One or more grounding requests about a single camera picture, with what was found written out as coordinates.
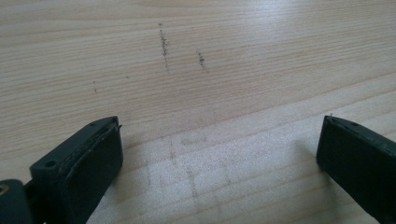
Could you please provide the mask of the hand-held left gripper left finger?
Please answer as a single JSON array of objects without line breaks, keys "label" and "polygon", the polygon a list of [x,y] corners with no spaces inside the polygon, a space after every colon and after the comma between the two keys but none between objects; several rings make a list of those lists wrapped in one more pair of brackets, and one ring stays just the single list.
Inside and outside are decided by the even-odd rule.
[{"label": "hand-held left gripper left finger", "polygon": [[116,116],[96,120],[36,161],[25,186],[38,224],[85,224],[123,163]]}]

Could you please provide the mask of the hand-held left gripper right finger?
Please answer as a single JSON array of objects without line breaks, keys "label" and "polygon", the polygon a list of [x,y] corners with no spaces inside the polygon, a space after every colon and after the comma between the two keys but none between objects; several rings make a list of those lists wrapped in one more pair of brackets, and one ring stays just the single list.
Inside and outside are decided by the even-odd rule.
[{"label": "hand-held left gripper right finger", "polygon": [[317,163],[380,224],[396,224],[396,143],[356,122],[326,116]]}]

